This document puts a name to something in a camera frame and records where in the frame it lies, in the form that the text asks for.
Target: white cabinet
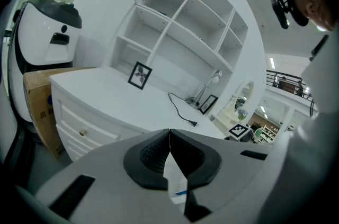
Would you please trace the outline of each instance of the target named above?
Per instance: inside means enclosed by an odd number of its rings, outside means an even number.
[[[236,67],[248,27],[227,0],[135,0],[112,39],[110,66],[130,75],[137,61],[149,82],[180,97],[196,96],[216,69],[208,94],[220,96]]]
[[[118,120],[102,117],[54,84],[52,95],[57,130],[72,161],[102,145],[142,134],[142,131],[127,127]]]

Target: picture frame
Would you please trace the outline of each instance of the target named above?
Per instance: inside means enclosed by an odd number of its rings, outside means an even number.
[[[151,72],[152,69],[150,67],[137,61],[128,79],[128,83],[143,90]]]
[[[206,101],[201,105],[201,107],[199,108],[199,111],[205,115],[206,112],[215,104],[215,102],[217,101],[218,97],[214,96],[214,95],[209,95],[209,97],[206,99]]]

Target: drawer knob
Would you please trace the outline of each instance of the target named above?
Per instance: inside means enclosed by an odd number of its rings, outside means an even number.
[[[79,132],[79,134],[82,136],[82,137],[84,137],[85,135],[87,135],[87,131],[86,130],[81,130],[80,132]]]

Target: black power cable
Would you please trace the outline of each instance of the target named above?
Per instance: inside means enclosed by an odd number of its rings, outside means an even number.
[[[171,92],[168,92],[167,94],[168,94],[169,100],[171,101],[171,103],[173,103],[173,105],[174,105],[174,107],[175,107],[175,109],[176,109],[176,111],[177,111],[177,113],[178,113],[178,116],[179,116],[181,119],[183,119],[183,120],[189,122],[190,124],[192,124],[194,127],[195,127],[195,126],[199,126],[199,124],[198,124],[196,121],[191,121],[191,120],[185,119],[185,118],[183,118],[183,117],[180,115],[179,110],[178,110],[178,108],[176,107],[175,103],[172,101],[172,98],[171,98],[170,94],[172,94],[172,95],[174,95],[175,97],[179,98],[180,100],[183,100],[183,101],[186,101],[186,102],[187,102],[187,100],[190,99],[190,98],[184,100],[184,99],[182,99],[182,98],[176,96],[175,94],[173,94],[173,93],[171,93]]]
[[[309,116],[313,116],[313,108],[314,108],[314,99],[311,101],[311,105],[309,106]]]

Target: drawer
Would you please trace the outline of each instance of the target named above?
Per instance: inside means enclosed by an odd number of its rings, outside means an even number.
[[[74,137],[87,142],[91,147],[99,147],[146,132],[144,129],[129,127],[115,118],[105,118],[95,109],[83,106],[54,86],[52,95],[57,124],[74,133]],[[79,134],[82,130],[87,131],[86,138]]]
[[[110,144],[120,139],[118,135],[109,133],[75,114],[64,104],[61,105],[61,123],[63,127],[72,130],[72,134],[78,139],[86,140],[96,147]]]
[[[61,126],[56,125],[56,127],[61,141],[63,142],[63,145],[67,151],[67,154],[72,161],[78,160],[89,151],[94,149],[93,147],[90,147],[85,143],[78,141],[76,138],[73,137],[73,134],[71,132],[63,129]]]

